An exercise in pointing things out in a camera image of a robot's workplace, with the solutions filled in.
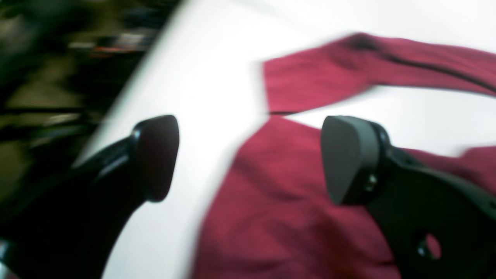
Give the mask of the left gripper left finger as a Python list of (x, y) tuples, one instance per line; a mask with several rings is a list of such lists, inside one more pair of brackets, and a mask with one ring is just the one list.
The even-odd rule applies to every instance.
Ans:
[(101, 279), (124, 226), (166, 198), (179, 149), (172, 115), (136, 124), (66, 174), (1, 203), (2, 279)]

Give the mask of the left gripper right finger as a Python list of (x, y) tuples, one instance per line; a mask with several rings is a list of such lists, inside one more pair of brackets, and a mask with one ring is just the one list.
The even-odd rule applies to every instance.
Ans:
[(495, 278), (493, 195), (418, 162), (375, 122), (327, 116), (320, 146), (331, 201), (365, 207), (402, 278)]

